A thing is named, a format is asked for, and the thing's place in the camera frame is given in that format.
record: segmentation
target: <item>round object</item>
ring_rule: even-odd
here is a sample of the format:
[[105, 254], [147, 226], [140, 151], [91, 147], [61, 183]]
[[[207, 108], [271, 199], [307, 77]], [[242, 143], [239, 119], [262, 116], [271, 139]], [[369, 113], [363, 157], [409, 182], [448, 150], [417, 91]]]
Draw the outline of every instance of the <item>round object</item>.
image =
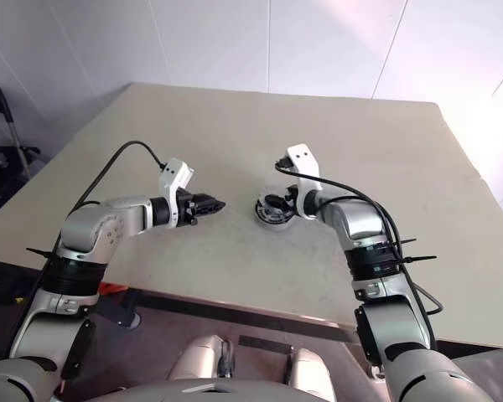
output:
[[293, 222], [294, 211], [293, 196], [286, 188], [265, 188], [255, 204], [257, 222], [274, 231], [287, 229]]

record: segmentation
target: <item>black chair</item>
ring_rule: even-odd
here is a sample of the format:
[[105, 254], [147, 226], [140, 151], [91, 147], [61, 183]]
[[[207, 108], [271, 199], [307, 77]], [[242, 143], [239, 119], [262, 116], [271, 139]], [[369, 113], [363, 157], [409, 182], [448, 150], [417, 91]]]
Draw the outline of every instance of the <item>black chair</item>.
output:
[[11, 138], [13, 139], [13, 144], [15, 148], [17, 148], [18, 159], [23, 165], [24, 172], [28, 179], [31, 178], [30, 171], [28, 168], [28, 160], [24, 151], [21, 149], [20, 141], [18, 140], [17, 128], [15, 127], [15, 123], [13, 121], [13, 115], [11, 114], [11, 110], [9, 109], [8, 101], [6, 100], [6, 96], [3, 94], [2, 89], [0, 88], [0, 113], [2, 113], [6, 123], [8, 124], [9, 131], [11, 133]]
[[36, 147], [20, 144], [8, 101], [0, 88], [0, 114], [8, 124], [13, 146], [0, 147], [0, 207], [31, 178], [29, 164], [40, 154]]

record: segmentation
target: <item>red object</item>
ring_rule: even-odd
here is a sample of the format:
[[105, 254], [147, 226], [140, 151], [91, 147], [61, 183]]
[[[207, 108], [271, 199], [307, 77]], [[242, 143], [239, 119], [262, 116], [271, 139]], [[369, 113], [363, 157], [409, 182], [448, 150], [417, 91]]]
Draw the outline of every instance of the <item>red object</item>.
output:
[[111, 295], [112, 293], [119, 293], [120, 291], [125, 291], [126, 289], [128, 289], [128, 286], [101, 282], [99, 285], [99, 294], [101, 296]]

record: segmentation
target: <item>white bracket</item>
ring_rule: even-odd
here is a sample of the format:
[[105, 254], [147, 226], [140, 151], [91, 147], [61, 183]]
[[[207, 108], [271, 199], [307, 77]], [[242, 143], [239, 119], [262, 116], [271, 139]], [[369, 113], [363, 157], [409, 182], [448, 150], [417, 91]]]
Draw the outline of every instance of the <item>white bracket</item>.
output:
[[172, 157], [160, 175], [158, 190], [160, 195], [166, 198], [169, 206], [169, 222], [165, 226], [166, 229], [172, 229], [177, 226], [177, 222], [179, 221], [177, 188], [186, 188], [193, 174], [194, 169], [188, 167], [183, 161]]
[[[287, 156], [293, 162], [292, 171], [295, 173], [307, 174], [309, 176], [320, 177], [319, 164], [314, 158], [311, 150], [305, 144], [294, 145], [287, 149]], [[322, 187], [319, 182], [310, 180], [308, 178], [298, 178], [298, 197], [296, 198], [296, 210], [298, 215], [307, 220], [313, 220], [316, 218], [314, 215], [306, 215], [303, 210], [303, 202], [305, 196], [313, 190], [320, 191]]]

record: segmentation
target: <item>chair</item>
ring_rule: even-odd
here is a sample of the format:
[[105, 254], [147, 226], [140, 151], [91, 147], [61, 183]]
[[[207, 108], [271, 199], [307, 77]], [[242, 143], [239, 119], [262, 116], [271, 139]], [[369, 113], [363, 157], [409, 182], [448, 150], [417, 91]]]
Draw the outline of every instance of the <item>chair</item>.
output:
[[18, 140], [17, 128], [15, 127], [15, 123], [13, 121], [13, 115], [9, 110], [8, 102], [6, 101], [6, 96], [3, 94], [2, 89], [0, 88], [0, 113], [2, 113], [4, 119], [6, 120], [9, 132], [11, 133], [11, 138], [13, 139], [13, 144], [15, 148], [17, 148], [18, 159], [20, 160], [23, 170], [26, 173], [28, 179], [31, 178], [31, 174], [28, 167], [28, 160], [26, 158], [25, 151], [21, 148], [20, 141]]

